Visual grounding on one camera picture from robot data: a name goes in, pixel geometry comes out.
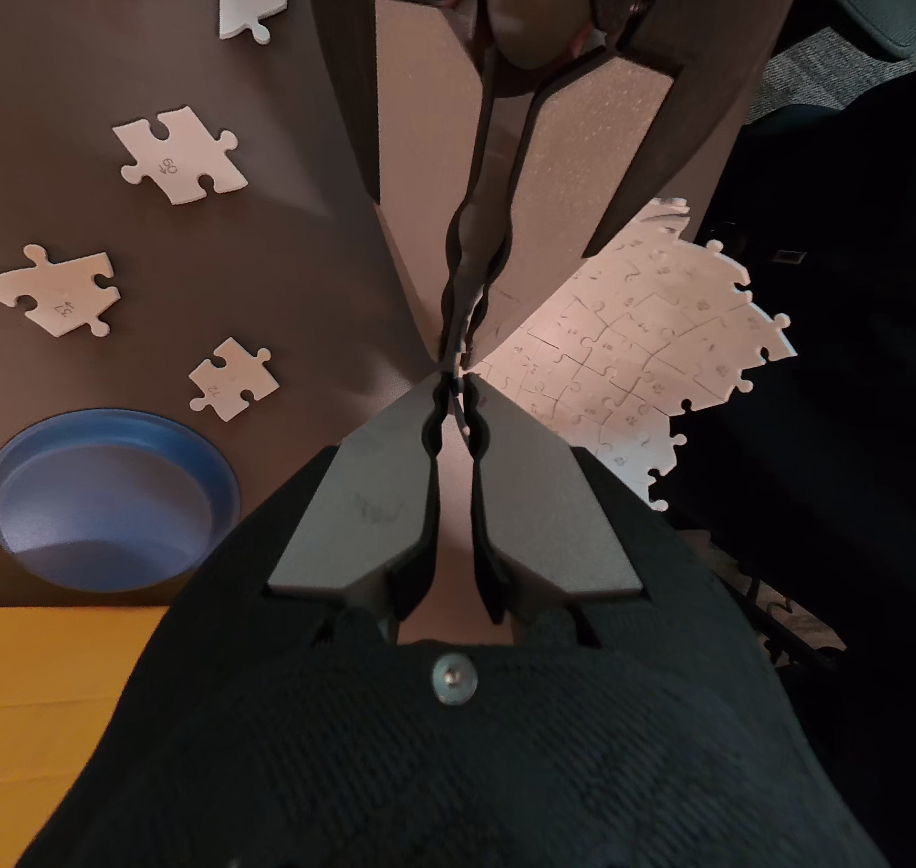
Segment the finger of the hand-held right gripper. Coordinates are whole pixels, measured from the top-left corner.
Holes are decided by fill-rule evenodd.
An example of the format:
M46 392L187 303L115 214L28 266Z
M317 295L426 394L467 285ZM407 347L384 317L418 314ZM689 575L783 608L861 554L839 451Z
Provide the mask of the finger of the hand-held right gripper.
M506 237L467 331L465 369L575 273L673 83L591 51L535 95L510 175Z
M429 356L448 331L447 234L467 195L484 84L470 45L477 1L375 0L379 201L385 242Z

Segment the blue plastic ball stand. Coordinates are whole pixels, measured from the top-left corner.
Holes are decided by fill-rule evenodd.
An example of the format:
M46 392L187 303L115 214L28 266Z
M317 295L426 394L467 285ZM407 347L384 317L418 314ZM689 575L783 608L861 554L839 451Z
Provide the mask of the blue plastic ball stand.
M240 496L229 462L188 427L70 412L2 447L2 547L64 589L146 589L197 568L238 523Z

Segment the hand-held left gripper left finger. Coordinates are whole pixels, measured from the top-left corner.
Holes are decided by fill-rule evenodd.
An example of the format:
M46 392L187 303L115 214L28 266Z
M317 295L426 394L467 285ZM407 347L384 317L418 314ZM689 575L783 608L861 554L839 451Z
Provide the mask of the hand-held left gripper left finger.
M432 583L448 377L435 372L343 440L269 578L274 594L403 622Z

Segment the white puzzle pieces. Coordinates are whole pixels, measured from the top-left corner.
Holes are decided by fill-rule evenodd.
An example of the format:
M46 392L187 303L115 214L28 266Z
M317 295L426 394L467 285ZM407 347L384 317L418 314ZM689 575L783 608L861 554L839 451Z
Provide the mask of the white puzzle pieces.
M292 184L219 75L288 3L2 0L3 440L104 404L227 420L279 388L243 328L270 289L261 189Z

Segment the person's dark clothed body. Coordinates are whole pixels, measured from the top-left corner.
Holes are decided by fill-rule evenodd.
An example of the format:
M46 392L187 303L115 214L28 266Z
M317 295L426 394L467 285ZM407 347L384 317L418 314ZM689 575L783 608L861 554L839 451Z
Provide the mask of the person's dark clothed body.
M790 316L797 356L675 416L688 441L655 489L843 642L827 687L785 681L892 866L914 866L914 123L910 73L739 134L700 237L748 268L766 313Z

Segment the partly built puzzle ball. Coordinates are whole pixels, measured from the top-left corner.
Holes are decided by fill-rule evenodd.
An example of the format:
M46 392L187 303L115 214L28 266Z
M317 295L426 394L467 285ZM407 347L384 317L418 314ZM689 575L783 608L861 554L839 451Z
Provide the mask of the partly built puzzle ball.
M727 402L743 372L796 355L791 321L752 302L748 270L681 239L683 198L655 198L472 372L658 512L652 471L677 463L670 418Z

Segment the yellow plastic bin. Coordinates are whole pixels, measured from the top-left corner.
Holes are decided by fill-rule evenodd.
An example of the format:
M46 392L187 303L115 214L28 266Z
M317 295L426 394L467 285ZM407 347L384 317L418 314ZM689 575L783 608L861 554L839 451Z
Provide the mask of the yellow plastic bin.
M1 865L27 849L98 745L166 607L1 609Z

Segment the single curved puzzle piece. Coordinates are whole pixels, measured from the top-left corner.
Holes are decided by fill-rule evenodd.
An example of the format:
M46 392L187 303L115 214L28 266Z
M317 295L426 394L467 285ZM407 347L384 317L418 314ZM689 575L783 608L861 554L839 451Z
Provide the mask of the single curved puzzle piece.
M456 426L469 454L475 457L475 428L473 420L468 416L469 397L464 382L464 369L462 368L462 355L460 352L456 352L452 356L448 378L450 412L454 416Z

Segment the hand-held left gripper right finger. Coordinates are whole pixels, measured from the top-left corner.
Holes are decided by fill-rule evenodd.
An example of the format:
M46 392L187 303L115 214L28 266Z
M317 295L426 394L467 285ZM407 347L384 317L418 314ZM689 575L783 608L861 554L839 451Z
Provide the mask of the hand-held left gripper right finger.
M464 422L475 584L493 623L643 591L566 440L474 373Z

